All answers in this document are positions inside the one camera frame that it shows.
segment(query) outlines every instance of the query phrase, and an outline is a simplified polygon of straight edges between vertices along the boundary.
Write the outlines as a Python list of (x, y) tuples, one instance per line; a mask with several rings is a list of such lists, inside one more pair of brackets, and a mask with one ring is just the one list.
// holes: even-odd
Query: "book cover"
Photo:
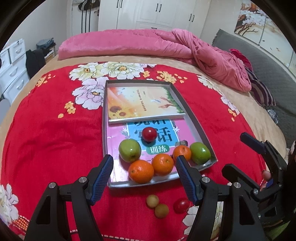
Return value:
[(185, 115), (169, 89), (161, 86), (107, 89), (109, 122), (175, 119)]
[[(157, 130), (157, 138), (151, 143), (142, 139), (142, 130), (148, 126)], [(190, 146), (195, 141), (202, 142), (199, 135), (193, 136), (184, 119), (135, 121), (110, 125), (107, 123), (107, 151), (114, 159), (114, 168), (110, 176), (112, 183), (129, 180), (128, 167), (130, 164), (121, 160), (118, 152), (120, 142), (129, 138), (135, 139), (140, 144), (142, 150), (140, 159), (150, 163), (152, 158), (159, 153), (172, 155), (174, 148), (178, 145)]]

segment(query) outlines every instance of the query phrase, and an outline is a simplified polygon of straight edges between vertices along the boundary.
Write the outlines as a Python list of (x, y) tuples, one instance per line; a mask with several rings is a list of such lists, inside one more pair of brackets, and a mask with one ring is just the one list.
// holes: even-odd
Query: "silver bolt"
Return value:
[(234, 186), (235, 188), (241, 188), (241, 184), (240, 184), (240, 183), (237, 183), (237, 182), (234, 183), (233, 186)]
[(208, 177), (203, 177), (202, 178), (202, 181), (204, 182), (204, 183), (209, 183), (210, 182), (210, 178), (208, 178)]
[(86, 180), (87, 180), (86, 177), (81, 177), (81, 178), (79, 178), (79, 182), (80, 182), (80, 183), (85, 183)]
[(55, 183), (50, 183), (50, 184), (48, 185), (49, 188), (54, 188), (55, 186), (56, 186)]

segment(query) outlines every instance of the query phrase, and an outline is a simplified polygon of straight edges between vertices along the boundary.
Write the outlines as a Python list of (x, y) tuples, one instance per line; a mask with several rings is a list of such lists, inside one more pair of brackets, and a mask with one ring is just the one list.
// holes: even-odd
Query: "beige bed sheet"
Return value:
[[(52, 59), (48, 64), (46, 64), (24, 87), (24, 89), (17, 96), (13, 102), (11, 108), (9, 109), (6, 117), (4, 118), (0, 126), (0, 160), (2, 160), (2, 150), (6, 134), (12, 122), (13, 116), (21, 102), (21, 100), (26, 97), (26, 95), (34, 88), (37, 81), (45, 73), (59, 69), (65, 66), (71, 66), (81, 63), (91, 63), (99, 61), (115, 61), (115, 62), (127, 62), (127, 63), (143, 63), (143, 64), (164, 64), (174, 68), (182, 69), (188, 72), (200, 74), (208, 77), (198, 68), (177, 61), (170, 58), (158, 58), (158, 57), (146, 57), (146, 56), (100, 56), (100, 57), (80, 57), (71, 58), (62, 61), (57, 60), (57, 56)], [(256, 138), (260, 141), (269, 140), (272, 145), (278, 150), (281, 156), (284, 158), (286, 155), (286, 141), (283, 133), (279, 127), (272, 121), (268, 113), (260, 107), (256, 101), (252, 98), (249, 93), (241, 93), (235, 91), (229, 87), (226, 87), (219, 82), (209, 78), (217, 84), (220, 90), (225, 94), (225, 96), (239, 109), (243, 114), (244, 118), (253, 130)]]

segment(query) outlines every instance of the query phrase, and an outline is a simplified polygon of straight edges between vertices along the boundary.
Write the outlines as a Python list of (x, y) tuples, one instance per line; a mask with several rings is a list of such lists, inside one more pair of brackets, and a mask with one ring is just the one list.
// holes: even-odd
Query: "pink blanket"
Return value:
[(59, 60), (82, 56), (144, 55), (169, 57), (198, 66), (213, 79), (248, 92), (251, 83), (243, 63), (183, 29), (105, 30), (73, 36), (59, 48)]

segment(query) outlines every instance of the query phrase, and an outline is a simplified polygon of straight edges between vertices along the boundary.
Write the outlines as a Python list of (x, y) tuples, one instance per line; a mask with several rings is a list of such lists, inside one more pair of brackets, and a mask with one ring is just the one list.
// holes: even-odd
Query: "quilted headboard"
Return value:
[(212, 46), (222, 50), (238, 49), (252, 64), (254, 73), (261, 80), (276, 100), (273, 109), (279, 116), (279, 127), (282, 130), (287, 146), (290, 147), (296, 138), (296, 82), (271, 57), (247, 41), (220, 29)]

